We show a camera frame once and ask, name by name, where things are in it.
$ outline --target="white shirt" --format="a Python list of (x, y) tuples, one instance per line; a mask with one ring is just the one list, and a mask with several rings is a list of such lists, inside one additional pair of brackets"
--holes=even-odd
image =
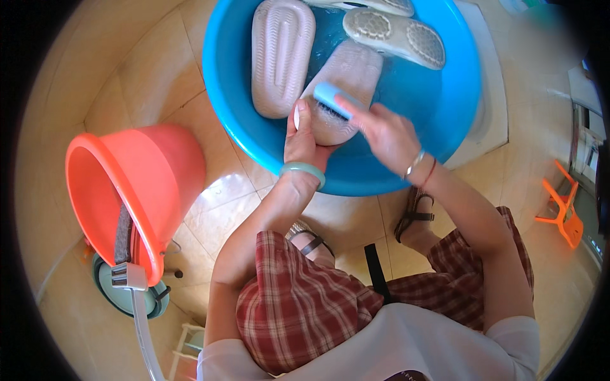
[[(382, 381), (416, 371), (434, 381), (534, 380), (539, 361), (538, 323), (527, 316), (501, 320), (483, 335), (436, 312), (393, 303), (349, 340), (281, 379)], [(197, 381), (267, 379), (272, 376), (242, 340), (216, 341), (199, 354)]]

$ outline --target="orange bucket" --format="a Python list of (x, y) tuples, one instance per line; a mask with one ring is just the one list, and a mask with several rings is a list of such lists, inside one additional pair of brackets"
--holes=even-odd
[(146, 269), (149, 287), (161, 280), (167, 245), (203, 191), (205, 176), (199, 144), (179, 126), (142, 127), (100, 138), (84, 133), (66, 153), (68, 192), (85, 236), (114, 266), (124, 203), (140, 235), (132, 262)]

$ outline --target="blue brush handle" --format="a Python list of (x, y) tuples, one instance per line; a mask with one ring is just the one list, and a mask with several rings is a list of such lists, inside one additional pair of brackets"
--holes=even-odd
[(364, 107), (364, 105), (360, 101), (358, 101), (345, 91), (341, 90), (339, 87), (336, 87), (335, 85), (331, 84), (330, 82), (320, 82), (314, 87), (314, 99), (316, 101), (330, 107), (344, 118), (351, 119), (352, 114), (347, 112), (345, 109), (339, 107), (339, 105), (335, 102), (335, 95), (337, 94), (350, 101), (359, 109), (366, 110), (366, 107)]

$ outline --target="red string bracelet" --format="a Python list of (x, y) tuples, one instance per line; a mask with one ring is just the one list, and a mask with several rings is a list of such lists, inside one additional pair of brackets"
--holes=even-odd
[(428, 176), (426, 177), (426, 179), (423, 181), (423, 184), (420, 186), (420, 188), (423, 189), (423, 187), (426, 186), (426, 183), (428, 182), (428, 180), (430, 179), (430, 176), (432, 176), (432, 172), (434, 172), (434, 168), (436, 168), (436, 158), (434, 158), (434, 163), (432, 164), (432, 169), (430, 169), (430, 173), (428, 174)]

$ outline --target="plaid pants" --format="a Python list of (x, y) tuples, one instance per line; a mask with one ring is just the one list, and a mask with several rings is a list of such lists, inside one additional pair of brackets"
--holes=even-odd
[[(534, 274), (507, 207), (497, 208), (510, 228), (529, 286)], [(483, 330), (483, 265), (456, 229), (427, 255), (436, 272), (387, 282), (392, 299), (443, 314)], [(266, 372), (299, 368), (363, 329), (383, 297), (355, 277), (320, 266), (273, 231), (256, 237), (256, 278), (237, 301), (237, 325), (254, 361)]]

